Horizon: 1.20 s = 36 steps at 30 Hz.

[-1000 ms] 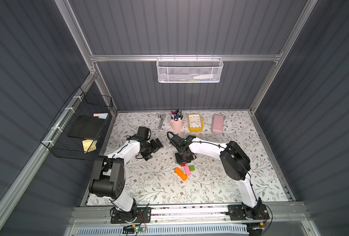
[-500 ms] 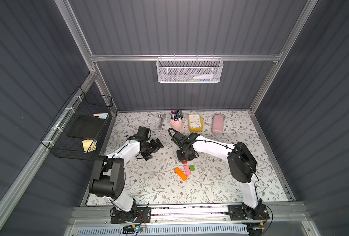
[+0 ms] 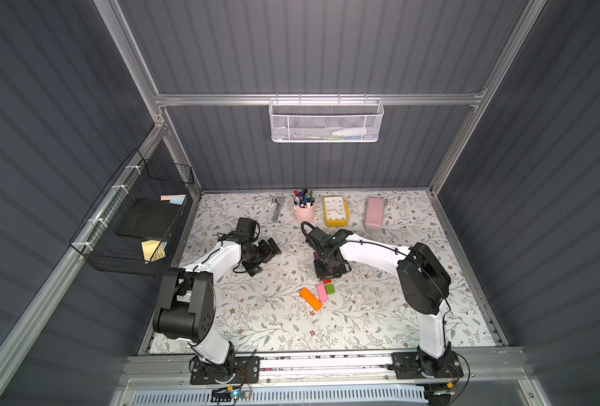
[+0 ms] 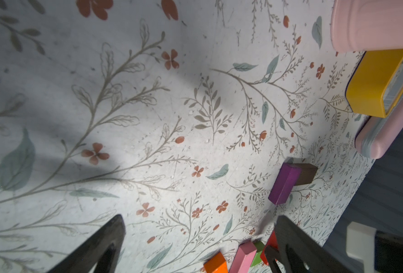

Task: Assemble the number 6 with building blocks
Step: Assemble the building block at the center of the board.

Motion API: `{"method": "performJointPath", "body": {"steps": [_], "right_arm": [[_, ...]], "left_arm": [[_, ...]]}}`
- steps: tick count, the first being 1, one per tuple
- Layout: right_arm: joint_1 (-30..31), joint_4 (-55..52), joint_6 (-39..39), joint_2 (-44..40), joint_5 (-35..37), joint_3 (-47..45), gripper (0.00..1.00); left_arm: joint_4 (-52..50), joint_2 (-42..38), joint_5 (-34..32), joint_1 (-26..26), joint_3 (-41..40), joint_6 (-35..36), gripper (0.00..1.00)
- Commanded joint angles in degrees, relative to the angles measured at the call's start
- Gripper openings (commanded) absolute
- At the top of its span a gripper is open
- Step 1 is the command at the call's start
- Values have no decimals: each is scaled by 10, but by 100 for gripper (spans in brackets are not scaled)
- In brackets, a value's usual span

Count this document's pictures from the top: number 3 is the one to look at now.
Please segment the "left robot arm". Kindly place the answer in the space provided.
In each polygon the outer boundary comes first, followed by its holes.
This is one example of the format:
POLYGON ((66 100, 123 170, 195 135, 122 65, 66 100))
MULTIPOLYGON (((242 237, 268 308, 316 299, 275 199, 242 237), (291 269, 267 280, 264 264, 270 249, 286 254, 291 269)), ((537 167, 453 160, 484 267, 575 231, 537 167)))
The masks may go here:
POLYGON ((252 277, 281 253, 274 239, 261 239, 260 232, 257 221, 239 218, 236 228, 221 233, 206 254, 186 267, 167 270, 159 288, 154 332, 187 344, 199 362, 198 371, 219 383, 228 382, 239 370, 234 345, 215 327, 215 283, 239 267, 252 277))

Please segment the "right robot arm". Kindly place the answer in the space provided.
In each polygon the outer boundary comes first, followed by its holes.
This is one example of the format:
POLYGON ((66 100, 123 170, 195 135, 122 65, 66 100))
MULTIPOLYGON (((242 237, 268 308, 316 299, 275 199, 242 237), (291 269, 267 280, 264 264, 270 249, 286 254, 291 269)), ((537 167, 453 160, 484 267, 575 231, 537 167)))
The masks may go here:
POLYGON ((457 354, 445 335, 451 278, 428 245, 386 245, 345 229, 328 234, 309 222, 301 223, 300 229, 313 249, 319 279, 340 278, 354 263, 396 277, 405 302, 417 313, 419 345, 413 365, 418 373, 430 378, 460 377, 457 354))

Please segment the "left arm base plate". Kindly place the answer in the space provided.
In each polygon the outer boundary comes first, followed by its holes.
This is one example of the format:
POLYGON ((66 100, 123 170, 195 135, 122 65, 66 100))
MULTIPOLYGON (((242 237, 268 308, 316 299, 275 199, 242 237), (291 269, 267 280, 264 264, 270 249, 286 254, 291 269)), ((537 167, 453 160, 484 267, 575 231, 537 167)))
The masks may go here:
POLYGON ((215 365, 194 357, 189 362, 191 385, 241 385, 259 381, 260 358, 256 355, 237 357, 229 354, 226 362, 215 365))

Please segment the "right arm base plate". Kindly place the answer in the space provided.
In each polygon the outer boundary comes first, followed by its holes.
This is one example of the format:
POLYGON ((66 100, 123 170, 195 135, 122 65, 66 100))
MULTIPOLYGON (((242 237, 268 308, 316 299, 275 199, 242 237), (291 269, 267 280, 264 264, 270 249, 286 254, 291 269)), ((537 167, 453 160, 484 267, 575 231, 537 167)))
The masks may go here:
POLYGON ((400 380, 437 378, 457 381, 465 376, 457 354, 450 350, 446 350, 440 358, 421 350, 392 353, 390 369, 400 380))

